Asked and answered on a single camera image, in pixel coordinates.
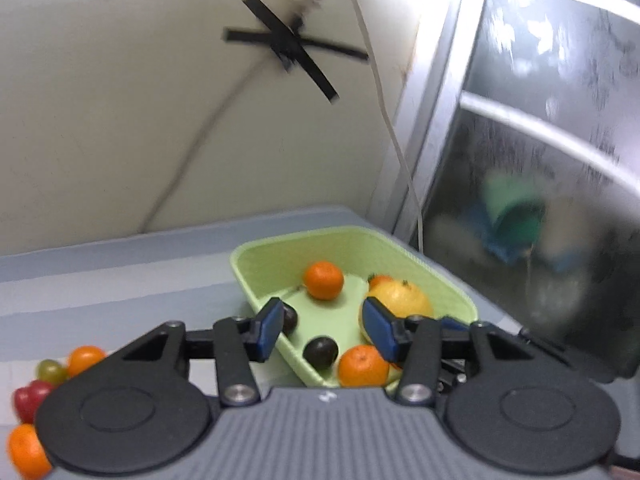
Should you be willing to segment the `dark plum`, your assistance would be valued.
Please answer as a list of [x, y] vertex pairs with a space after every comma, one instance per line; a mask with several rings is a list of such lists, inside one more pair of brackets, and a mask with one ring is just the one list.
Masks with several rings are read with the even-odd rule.
[[319, 372], [333, 366], [340, 349], [336, 341], [329, 336], [318, 336], [306, 343], [303, 358], [311, 367]]

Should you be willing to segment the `red cherry tomato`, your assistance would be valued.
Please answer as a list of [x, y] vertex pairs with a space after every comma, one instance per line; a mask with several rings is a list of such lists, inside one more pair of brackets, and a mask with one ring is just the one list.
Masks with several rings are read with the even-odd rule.
[[32, 424], [43, 400], [55, 389], [55, 385], [35, 379], [27, 386], [17, 388], [12, 394], [12, 405], [22, 424]]

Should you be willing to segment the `orange cherry tomato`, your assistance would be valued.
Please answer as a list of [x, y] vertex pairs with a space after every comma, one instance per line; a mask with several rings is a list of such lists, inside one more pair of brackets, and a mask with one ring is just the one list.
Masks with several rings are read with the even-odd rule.
[[67, 357], [67, 375], [73, 378], [88, 368], [96, 365], [106, 357], [106, 352], [96, 346], [81, 346], [74, 349]]

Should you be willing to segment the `small orange kumquat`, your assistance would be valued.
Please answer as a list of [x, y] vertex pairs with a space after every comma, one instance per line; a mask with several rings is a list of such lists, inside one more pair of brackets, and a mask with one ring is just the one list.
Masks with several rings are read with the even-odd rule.
[[16, 426], [6, 441], [6, 450], [11, 463], [23, 479], [40, 480], [52, 470], [34, 425]]

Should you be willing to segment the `orange mandarin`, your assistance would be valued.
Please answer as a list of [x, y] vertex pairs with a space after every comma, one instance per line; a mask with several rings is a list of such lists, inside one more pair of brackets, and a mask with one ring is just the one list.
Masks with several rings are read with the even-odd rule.
[[303, 274], [306, 291], [312, 298], [321, 301], [332, 301], [340, 296], [344, 281], [342, 270], [329, 261], [315, 262]]
[[337, 379], [343, 388], [383, 387], [388, 374], [390, 364], [367, 344], [350, 348], [337, 363]]

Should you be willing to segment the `black tape cross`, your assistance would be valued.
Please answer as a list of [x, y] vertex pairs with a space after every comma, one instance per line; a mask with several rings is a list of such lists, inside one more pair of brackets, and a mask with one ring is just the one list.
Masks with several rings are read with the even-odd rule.
[[254, 44], [254, 46], [268, 47], [287, 72], [294, 65], [298, 65], [329, 102], [337, 100], [338, 93], [311, 58], [306, 47], [344, 55], [363, 63], [369, 62], [369, 55], [365, 50], [304, 36], [300, 32], [304, 26], [304, 20], [299, 14], [294, 14], [288, 22], [284, 22], [262, 0], [242, 0], [242, 3], [264, 25], [265, 30], [225, 27], [222, 40], [229, 44]]

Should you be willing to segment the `frosted glass door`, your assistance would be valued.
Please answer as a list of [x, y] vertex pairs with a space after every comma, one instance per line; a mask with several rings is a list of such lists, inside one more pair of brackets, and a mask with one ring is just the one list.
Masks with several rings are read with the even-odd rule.
[[384, 0], [416, 28], [369, 218], [639, 371], [639, 0]]

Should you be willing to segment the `yellow lemon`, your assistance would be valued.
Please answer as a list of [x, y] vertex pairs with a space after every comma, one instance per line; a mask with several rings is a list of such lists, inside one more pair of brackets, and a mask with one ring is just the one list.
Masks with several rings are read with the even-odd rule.
[[372, 275], [364, 299], [369, 297], [382, 302], [398, 318], [408, 318], [410, 315], [435, 316], [431, 299], [413, 282], [395, 280], [388, 275]]

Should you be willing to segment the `green cherry tomato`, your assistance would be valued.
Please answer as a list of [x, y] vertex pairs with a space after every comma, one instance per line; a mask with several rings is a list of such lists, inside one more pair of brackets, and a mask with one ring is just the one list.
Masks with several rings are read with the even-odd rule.
[[45, 359], [40, 361], [36, 366], [36, 378], [40, 382], [47, 382], [52, 386], [64, 384], [67, 380], [66, 367], [57, 360]]

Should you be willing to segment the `green plastic basket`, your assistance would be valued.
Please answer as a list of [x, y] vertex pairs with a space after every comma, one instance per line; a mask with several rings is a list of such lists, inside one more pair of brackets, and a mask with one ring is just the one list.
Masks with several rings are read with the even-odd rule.
[[[345, 283], [333, 301], [319, 301], [303, 289], [304, 271], [329, 261], [343, 272]], [[318, 372], [303, 359], [306, 343], [329, 336], [344, 352], [364, 339], [358, 311], [368, 292], [368, 277], [386, 274], [416, 284], [431, 300], [434, 315], [465, 324], [478, 319], [472, 299], [445, 274], [401, 247], [388, 236], [358, 226], [341, 226], [246, 243], [232, 252], [231, 267], [257, 312], [272, 297], [280, 297], [298, 314], [296, 330], [280, 336], [277, 349], [295, 375], [309, 387], [338, 385], [335, 370]]]

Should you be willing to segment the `dark purple grape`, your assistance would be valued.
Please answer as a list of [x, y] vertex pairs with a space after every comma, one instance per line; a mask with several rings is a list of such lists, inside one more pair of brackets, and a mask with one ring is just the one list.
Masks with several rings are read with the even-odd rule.
[[288, 304], [285, 304], [283, 306], [283, 314], [284, 314], [284, 318], [283, 318], [283, 327], [282, 327], [282, 333], [285, 334], [285, 336], [289, 337], [292, 335], [292, 333], [295, 332], [297, 325], [298, 325], [298, 314], [297, 311], [289, 306]]

